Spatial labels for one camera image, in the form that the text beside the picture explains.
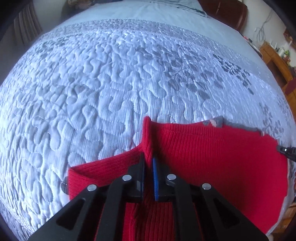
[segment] metal bolt head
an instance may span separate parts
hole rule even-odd
[[[210,189],[212,188],[212,186],[211,186],[211,184],[209,184],[209,183],[204,183],[204,184],[202,185],[202,188],[205,189],[205,190],[210,190]]]
[[[131,180],[131,175],[124,175],[124,176],[122,177],[122,180],[124,180],[124,181],[129,181],[129,180]]]
[[[169,179],[169,180],[175,180],[176,178],[177,178],[177,176],[175,174],[167,175],[167,179]]]
[[[89,190],[90,192],[96,190],[96,185],[94,185],[94,184],[89,185],[89,186],[87,187],[87,190]]]

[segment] black gripper frame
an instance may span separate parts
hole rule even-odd
[[[156,158],[153,175],[155,200],[173,204],[176,241],[268,241],[210,184],[190,185]]]
[[[143,199],[144,167],[142,153],[128,169],[130,180],[125,175],[108,186],[89,185],[28,241],[121,241],[126,203]]]
[[[276,150],[279,153],[284,154],[291,161],[296,162],[296,147],[277,146]]]

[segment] electrical cable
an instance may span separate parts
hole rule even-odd
[[[266,36],[265,36],[265,31],[264,31],[264,25],[271,20],[272,14],[273,14],[273,10],[271,9],[266,20],[264,21],[264,23],[262,24],[261,28],[259,29],[259,31],[257,33],[257,36],[256,36],[257,46],[261,46],[261,43],[263,43],[265,41]]]

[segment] ribbed knit texture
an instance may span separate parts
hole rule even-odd
[[[276,140],[259,132],[202,123],[159,124],[146,117],[139,146],[69,170],[69,195],[73,199],[89,184],[110,184],[138,163],[144,152],[144,201],[127,204],[124,241],[174,240],[172,205],[154,202],[150,170],[153,156],[190,184],[213,185],[266,233],[278,220],[288,187],[287,159],[276,151],[276,145]]]

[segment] quilted bedspread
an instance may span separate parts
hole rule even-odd
[[[0,109],[0,213],[20,240],[69,201],[69,167],[137,146],[145,116],[188,124],[222,115],[296,145],[267,68],[198,33],[143,20],[43,35],[0,87]],[[289,167],[281,214],[294,196]]]

